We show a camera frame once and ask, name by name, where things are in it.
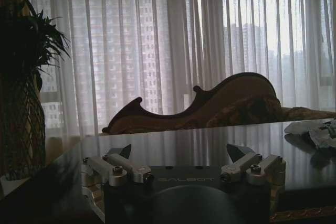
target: potted plant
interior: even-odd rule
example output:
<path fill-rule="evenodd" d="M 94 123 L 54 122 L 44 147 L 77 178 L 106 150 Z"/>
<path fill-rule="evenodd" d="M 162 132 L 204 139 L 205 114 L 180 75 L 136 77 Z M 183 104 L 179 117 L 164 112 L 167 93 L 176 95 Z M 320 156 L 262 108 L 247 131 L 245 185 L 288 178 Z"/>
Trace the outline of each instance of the potted plant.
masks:
<path fill-rule="evenodd" d="M 0 7 L 0 161 L 7 180 L 31 177 L 45 166 L 41 66 L 69 56 L 68 40 L 52 20 L 29 0 Z"/>

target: reflective tabletop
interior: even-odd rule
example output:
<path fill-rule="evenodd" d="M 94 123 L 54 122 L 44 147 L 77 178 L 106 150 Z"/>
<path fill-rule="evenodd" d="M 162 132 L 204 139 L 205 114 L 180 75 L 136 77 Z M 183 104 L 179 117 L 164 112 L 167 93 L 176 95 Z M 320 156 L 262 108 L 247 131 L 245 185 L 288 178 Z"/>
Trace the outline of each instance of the reflective tabletop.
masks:
<path fill-rule="evenodd" d="M 336 156 L 286 135 L 289 123 L 86 137 L 0 200 L 1 223 L 101 223 L 81 195 L 81 161 L 128 144 L 130 160 L 148 166 L 221 167 L 231 163 L 227 143 L 248 146 L 263 157 L 280 155 L 287 167 L 278 211 L 336 206 Z"/>

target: logo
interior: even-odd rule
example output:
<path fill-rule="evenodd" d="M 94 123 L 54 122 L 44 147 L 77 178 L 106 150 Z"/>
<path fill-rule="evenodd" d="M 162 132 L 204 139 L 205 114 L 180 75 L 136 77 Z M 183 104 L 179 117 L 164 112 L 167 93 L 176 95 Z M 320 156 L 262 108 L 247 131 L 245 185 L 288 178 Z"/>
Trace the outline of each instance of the logo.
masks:
<path fill-rule="evenodd" d="M 158 178 L 160 182 L 204 182 L 213 180 L 214 178 Z"/>

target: curtain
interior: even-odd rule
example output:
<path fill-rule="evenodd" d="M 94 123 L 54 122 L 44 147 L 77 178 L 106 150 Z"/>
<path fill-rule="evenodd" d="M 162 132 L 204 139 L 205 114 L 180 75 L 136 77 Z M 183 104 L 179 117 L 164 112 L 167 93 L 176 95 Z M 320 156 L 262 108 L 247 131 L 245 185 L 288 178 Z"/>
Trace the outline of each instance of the curtain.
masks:
<path fill-rule="evenodd" d="M 335 109 L 333 0 L 31 2 L 60 17 L 71 41 L 71 58 L 43 73 L 49 160 L 138 96 L 145 109 L 174 114 L 193 101 L 193 86 L 238 72 L 266 76 L 283 106 Z"/>
<path fill-rule="evenodd" d="M 202 0 L 206 86 L 257 72 L 282 106 L 335 109 L 333 0 Z"/>
<path fill-rule="evenodd" d="M 71 41 L 71 58 L 42 76 L 49 159 L 98 135 L 136 97 L 158 114 L 191 103 L 202 58 L 196 1 L 31 0 L 60 17 L 55 24 Z"/>

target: woven plant basket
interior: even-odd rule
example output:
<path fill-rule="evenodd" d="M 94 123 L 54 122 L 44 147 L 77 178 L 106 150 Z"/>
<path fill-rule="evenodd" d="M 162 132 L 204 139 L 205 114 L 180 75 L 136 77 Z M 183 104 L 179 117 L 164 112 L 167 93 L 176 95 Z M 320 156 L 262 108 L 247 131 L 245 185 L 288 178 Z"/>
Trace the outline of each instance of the woven plant basket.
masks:
<path fill-rule="evenodd" d="M 2 78 L 1 149 L 7 180 L 32 177 L 45 166 L 45 119 L 32 76 Z"/>

